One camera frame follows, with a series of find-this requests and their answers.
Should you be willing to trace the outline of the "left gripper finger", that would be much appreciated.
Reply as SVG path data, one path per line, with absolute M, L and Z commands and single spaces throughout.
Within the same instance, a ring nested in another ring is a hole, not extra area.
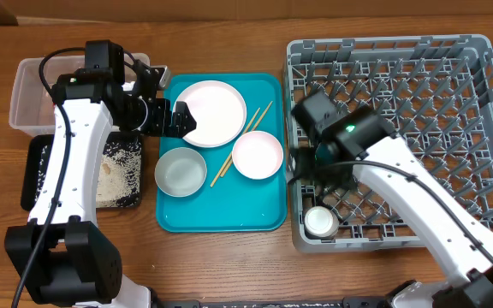
M 187 115 L 187 134 L 188 133 L 191 133 L 193 130 L 196 129 L 197 122 L 193 118 L 193 116 L 192 116 L 192 114 L 191 114 L 191 112 L 190 112 L 190 110 L 189 110 L 188 105 L 187 105 L 186 102 L 176 101 L 175 102 L 175 110 L 173 111 L 173 113 L 176 112 L 176 111 L 178 111 L 178 112 L 184 112 Z
M 174 112 L 168 127 L 170 138 L 182 139 L 187 134 L 187 115 L 184 112 Z

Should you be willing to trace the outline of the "large white plate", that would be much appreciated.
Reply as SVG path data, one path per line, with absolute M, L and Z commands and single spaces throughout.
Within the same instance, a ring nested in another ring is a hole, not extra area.
M 247 119 L 245 99 L 228 83 L 218 80 L 196 82 L 182 91 L 176 101 L 185 102 L 196 128 L 183 139 L 190 145 L 215 148 L 234 139 Z

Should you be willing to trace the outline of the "grey bowl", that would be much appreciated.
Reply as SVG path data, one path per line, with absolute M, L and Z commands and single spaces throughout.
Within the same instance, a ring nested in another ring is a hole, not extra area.
M 154 179 L 157 187 L 175 198 L 196 193 L 205 183 L 207 166 L 194 149 L 178 147 L 164 153 L 157 161 Z

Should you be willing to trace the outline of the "white paper cup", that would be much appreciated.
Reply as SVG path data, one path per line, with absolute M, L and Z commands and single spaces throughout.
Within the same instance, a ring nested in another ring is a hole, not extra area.
M 305 231 L 314 238 L 334 238 L 339 229 L 339 220 L 336 214 L 323 206 L 314 206 L 304 215 Z

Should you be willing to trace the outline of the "pink white bowl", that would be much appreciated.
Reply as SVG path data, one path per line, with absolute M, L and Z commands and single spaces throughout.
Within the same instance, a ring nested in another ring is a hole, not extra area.
M 279 140 L 270 133 L 256 131 L 254 137 L 246 141 L 246 148 L 239 150 L 235 168 L 252 180 L 270 178 L 282 166 L 284 152 Z

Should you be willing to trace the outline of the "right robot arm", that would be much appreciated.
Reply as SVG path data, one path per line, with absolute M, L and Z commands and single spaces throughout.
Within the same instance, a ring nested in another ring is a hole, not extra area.
M 311 146 L 294 148 L 292 182 L 369 187 L 421 239 L 445 280 L 407 281 L 382 307 L 493 307 L 493 232 L 470 215 L 415 158 L 387 119 L 369 106 L 341 112 L 323 91 L 290 111 Z

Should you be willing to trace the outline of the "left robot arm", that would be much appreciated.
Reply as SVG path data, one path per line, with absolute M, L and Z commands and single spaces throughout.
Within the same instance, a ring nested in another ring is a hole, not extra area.
M 109 40 L 82 51 L 82 68 L 46 86 L 55 132 L 44 185 L 26 224 L 8 228 L 4 248 L 20 276 L 17 292 L 39 305 L 154 307 L 156 293 L 124 275 L 120 252 L 97 225 L 103 151 L 114 127 L 181 139 L 197 123 L 186 103 L 157 96 L 169 84 L 166 67 Z

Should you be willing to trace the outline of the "clear plastic waste bin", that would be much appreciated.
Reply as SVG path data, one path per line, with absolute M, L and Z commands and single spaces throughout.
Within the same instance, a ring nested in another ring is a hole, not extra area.
M 39 78 L 42 60 L 26 58 L 19 63 L 10 101 L 9 125 L 32 137 L 55 131 L 53 103 Z M 83 56 L 55 56 L 45 64 L 46 81 L 52 86 L 60 75 L 83 66 Z

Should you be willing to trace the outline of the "grey dishwasher rack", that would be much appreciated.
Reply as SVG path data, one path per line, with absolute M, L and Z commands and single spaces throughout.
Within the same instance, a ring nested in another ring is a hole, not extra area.
M 480 34 L 299 39 L 286 49 L 286 106 L 324 92 L 369 106 L 493 232 L 493 47 Z

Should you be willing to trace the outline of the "teal serving tray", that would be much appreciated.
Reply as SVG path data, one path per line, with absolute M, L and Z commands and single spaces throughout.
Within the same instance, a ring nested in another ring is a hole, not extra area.
M 196 82 L 218 80 L 233 86 L 245 99 L 247 120 L 255 113 L 265 113 L 258 130 L 285 141 L 282 88 L 271 74 L 182 74 L 173 78 L 164 96 L 174 102 Z M 287 185 L 285 168 L 264 180 L 251 180 L 235 167 L 214 181 L 228 154 L 231 143 L 217 148 L 201 148 L 183 139 L 161 139 L 163 155 L 175 148 L 196 150 L 207 165 L 205 184 L 188 197 L 171 197 L 157 191 L 156 218 L 158 224 L 171 233 L 209 233 L 237 231 L 270 231 L 279 228 L 287 215 Z

